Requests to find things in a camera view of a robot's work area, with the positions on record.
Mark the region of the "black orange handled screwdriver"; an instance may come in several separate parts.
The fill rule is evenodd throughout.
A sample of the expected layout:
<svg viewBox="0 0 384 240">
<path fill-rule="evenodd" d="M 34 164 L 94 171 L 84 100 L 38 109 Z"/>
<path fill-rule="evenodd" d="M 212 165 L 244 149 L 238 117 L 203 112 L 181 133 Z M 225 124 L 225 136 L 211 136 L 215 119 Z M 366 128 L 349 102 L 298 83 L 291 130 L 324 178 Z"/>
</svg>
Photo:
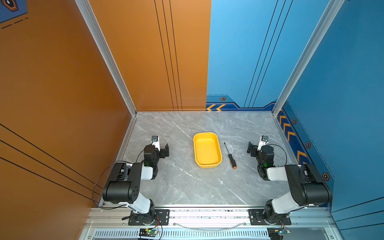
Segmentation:
<svg viewBox="0 0 384 240">
<path fill-rule="evenodd" d="M 229 158 L 229 160 L 230 160 L 230 163 L 231 163 L 232 168 L 233 168 L 233 169 L 236 169 L 236 168 L 237 168 L 236 161 L 235 161 L 235 159 L 233 158 L 233 155 L 230 153 L 230 151 L 229 151 L 229 149 L 228 149 L 228 147 L 227 147 L 227 144 L 226 144 L 225 142 L 224 142 L 224 146 L 225 146 L 225 148 L 226 148 L 226 150 L 227 150 L 228 158 Z"/>
</svg>

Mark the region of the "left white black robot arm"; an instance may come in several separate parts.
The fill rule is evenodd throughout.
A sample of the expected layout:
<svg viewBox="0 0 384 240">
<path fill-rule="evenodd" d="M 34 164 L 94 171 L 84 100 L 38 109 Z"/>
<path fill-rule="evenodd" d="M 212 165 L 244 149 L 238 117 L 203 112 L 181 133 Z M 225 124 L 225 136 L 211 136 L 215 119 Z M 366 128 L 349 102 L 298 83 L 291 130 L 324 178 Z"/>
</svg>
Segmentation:
<svg viewBox="0 0 384 240">
<path fill-rule="evenodd" d="M 129 165 L 126 162 L 114 164 L 103 190 L 103 200 L 120 207 L 131 209 L 131 213 L 122 220 L 129 224 L 152 225 L 161 222 L 156 213 L 155 204 L 151 199 L 140 193 L 141 181 L 154 180 L 158 174 L 158 163 L 170 155 L 169 145 L 158 149 L 155 145 L 147 145 L 144 150 L 144 160 Z"/>
</svg>

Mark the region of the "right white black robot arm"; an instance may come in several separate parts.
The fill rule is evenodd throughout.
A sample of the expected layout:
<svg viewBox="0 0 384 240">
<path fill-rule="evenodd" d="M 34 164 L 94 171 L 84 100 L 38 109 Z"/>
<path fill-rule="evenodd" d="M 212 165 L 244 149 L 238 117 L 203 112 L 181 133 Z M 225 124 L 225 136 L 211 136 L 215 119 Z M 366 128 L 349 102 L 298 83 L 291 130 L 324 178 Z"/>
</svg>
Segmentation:
<svg viewBox="0 0 384 240">
<path fill-rule="evenodd" d="M 262 217 L 269 225 L 283 223 L 290 213 L 310 205 L 332 202 L 333 194 L 315 165 L 274 165 L 274 148 L 267 142 L 258 145 L 249 142 L 247 153 L 258 162 L 258 173 L 264 181 L 287 182 L 289 192 L 268 200 Z"/>
</svg>

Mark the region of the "yellow plastic bin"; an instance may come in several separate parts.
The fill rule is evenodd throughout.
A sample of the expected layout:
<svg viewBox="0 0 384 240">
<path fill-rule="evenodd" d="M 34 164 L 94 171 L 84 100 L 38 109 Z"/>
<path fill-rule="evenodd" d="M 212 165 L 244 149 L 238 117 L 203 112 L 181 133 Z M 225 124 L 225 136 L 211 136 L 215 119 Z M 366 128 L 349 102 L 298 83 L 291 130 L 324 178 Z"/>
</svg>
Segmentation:
<svg viewBox="0 0 384 240">
<path fill-rule="evenodd" d="M 222 162 L 219 138 L 215 133 L 198 133 L 194 136 L 195 161 L 201 169 L 216 168 Z"/>
</svg>

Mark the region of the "right circuit board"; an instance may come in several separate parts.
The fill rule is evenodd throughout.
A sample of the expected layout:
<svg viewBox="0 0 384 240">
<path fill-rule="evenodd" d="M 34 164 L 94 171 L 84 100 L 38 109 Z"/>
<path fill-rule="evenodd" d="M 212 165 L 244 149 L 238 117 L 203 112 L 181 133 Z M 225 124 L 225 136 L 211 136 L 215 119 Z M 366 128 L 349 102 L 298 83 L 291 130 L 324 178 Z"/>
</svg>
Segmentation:
<svg viewBox="0 0 384 240">
<path fill-rule="evenodd" d="M 290 234 L 290 231 L 281 228 L 268 228 L 267 230 L 270 240 L 283 240 L 286 234 Z"/>
</svg>

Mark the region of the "left green circuit board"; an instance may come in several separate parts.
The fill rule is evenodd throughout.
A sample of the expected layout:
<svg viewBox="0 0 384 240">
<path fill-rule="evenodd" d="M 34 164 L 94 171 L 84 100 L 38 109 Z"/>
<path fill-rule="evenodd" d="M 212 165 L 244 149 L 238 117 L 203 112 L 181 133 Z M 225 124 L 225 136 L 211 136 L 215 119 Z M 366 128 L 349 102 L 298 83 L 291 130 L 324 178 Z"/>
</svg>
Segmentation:
<svg viewBox="0 0 384 240">
<path fill-rule="evenodd" d="M 140 229 L 139 240 L 154 240 L 159 234 L 157 229 Z"/>
</svg>

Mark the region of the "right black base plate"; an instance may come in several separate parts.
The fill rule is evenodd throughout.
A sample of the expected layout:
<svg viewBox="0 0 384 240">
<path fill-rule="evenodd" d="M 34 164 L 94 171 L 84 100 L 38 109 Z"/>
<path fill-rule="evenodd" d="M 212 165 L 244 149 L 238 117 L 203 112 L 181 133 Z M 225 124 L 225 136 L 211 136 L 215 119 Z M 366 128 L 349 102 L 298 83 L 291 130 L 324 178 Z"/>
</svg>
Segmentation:
<svg viewBox="0 0 384 240">
<path fill-rule="evenodd" d="M 287 214 L 267 213 L 262 209 L 249 209 L 249 220 L 252 226 L 261 225 L 291 225 L 290 216 Z"/>
</svg>

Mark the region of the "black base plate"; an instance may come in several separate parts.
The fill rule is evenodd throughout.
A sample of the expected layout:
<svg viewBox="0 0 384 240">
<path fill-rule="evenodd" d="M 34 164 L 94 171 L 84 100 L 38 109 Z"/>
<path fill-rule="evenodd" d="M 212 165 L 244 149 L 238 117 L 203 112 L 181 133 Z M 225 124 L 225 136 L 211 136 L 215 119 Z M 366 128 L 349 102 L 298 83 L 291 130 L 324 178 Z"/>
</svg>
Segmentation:
<svg viewBox="0 0 384 240">
<path fill-rule="evenodd" d="M 252 226 L 261 225 L 291 225 L 290 216 L 287 214 L 267 213 L 262 209 L 249 209 L 249 220 Z"/>
<path fill-rule="evenodd" d="M 129 217 L 129 226 L 167 226 L 170 220 L 170 210 L 155 209 L 147 214 L 131 214 Z"/>
</svg>

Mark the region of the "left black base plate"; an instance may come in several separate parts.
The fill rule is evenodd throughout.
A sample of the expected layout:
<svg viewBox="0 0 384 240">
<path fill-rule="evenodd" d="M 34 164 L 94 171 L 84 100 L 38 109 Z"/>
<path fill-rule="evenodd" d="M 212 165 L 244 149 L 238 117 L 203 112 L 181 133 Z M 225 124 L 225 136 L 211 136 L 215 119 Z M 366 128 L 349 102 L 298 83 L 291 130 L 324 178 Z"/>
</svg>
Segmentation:
<svg viewBox="0 0 384 240">
<path fill-rule="evenodd" d="M 131 214 L 129 217 L 129 226 L 167 226 L 170 220 L 170 210 L 155 209 L 147 214 Z"/>
</svg>

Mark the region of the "aluminium front rail frame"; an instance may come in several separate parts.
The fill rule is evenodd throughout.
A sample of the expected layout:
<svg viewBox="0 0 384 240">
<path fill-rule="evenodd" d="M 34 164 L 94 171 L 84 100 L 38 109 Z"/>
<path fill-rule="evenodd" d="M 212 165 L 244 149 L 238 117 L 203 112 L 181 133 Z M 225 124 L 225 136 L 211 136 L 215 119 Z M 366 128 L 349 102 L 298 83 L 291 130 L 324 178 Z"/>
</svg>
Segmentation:
<svg viewBox="0 0 384 240">
<path fill-rule="evenodd" d="M 129 226 L 122 220 L 131 211 L 92 209 L 81 240 L 139 240 L 140 229 L 157 229 L 154 240 L 270 240 L 268 228 L 290 231 L 284 240 L 341 240 L 341 232 L 327 208 L 306 207 L 291 213 L 291 225 L 252 226 L 249 209 L 237 205 L 162 205 L 170 210 L 167 226 Z"/>
</svg>

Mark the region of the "left aluminium corner post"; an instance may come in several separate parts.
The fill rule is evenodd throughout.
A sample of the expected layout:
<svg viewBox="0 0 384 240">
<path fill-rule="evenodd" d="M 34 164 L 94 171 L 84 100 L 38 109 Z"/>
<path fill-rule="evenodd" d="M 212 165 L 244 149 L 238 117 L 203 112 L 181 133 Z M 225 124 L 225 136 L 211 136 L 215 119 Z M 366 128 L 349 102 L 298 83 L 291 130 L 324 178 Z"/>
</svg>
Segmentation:
<svg viewBox="0 0 384 240">
<path fill-rule="evenodd" d="M 99 25 L 99 22 L 96 18 L 96 15 L 92 9 L 92 6 L 89 1 L 84 0 L 75 0 L 78 9 L 80 10 L 83 19 L 86 22 L 88 29 L 91 32 L 91 35 L 101 53 L 106 66 L 108 67 L 111 76 L 130 112 L 133 117 L 137 115 L 137 109 L 134 105 L 134 102 L 131 98 L 129 90 L 126 86 L 126 83 L 121 75 L 121 72 L 118 68 L 118 65 L 114 59 L 114 56 L 110 50 L 110 47 L 107 43 L 107 40 L 103 34 L 103 31 Z"/>
</svg>

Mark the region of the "aluminium corner post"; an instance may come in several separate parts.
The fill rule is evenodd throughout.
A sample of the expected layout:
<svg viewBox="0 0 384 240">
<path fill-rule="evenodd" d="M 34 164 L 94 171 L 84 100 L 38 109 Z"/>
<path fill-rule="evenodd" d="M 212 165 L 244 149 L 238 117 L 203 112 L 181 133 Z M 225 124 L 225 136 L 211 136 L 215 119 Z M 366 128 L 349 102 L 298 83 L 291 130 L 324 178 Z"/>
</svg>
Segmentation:
<svg viewBox="0 0 384 240">
<path fill-rule="evenodd" d="M 110 50 L 110 47 L 107 43 L 107 40 L 103 34 L 103 31 L 99 25 L 99 22 L 96 18 L 96 15 L 92 9 L 92 6 L 89 1 L 84 0 L 75 0 L 78 9 L 80 10 L 83 19 L 86 22 L 88 29 L 91 32 L 91 35 L 101 53 L 106 66 L 108 67 L 111 76 L 130 112 L 133 117 L 137 115 L 137 109 L 134 105 L 134 102 L 131 98 L 129 90 L 126 86 L 126 83 L 121 75 L 121 72 L 118 68 L 118 65 L 114 59 L 114 56 Z"/>
<path fill-rule="evenodd" d="M 344 2 L 345 0 L 329 1 L 272 110 L 274 117 L 276 117 L 283 108 L 284 103 L 287 101 Z"/>
</svg>

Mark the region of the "right aluminium corner post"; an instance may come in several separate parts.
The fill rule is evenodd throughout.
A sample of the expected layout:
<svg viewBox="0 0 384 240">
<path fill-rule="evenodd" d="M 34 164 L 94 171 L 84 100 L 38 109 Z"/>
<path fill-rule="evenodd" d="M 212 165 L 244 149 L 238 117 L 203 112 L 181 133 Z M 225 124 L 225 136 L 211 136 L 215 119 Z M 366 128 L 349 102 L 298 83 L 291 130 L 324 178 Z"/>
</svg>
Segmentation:
<svg viewBox="0 0 384 240">
<path fill-rule="evenodd" d="M 344 2 L 345 0 L 329 1 L 272 110 L 274 117 L 276 117 L 283 108 L 284 103 L 287 101 Z"/>
</svg>

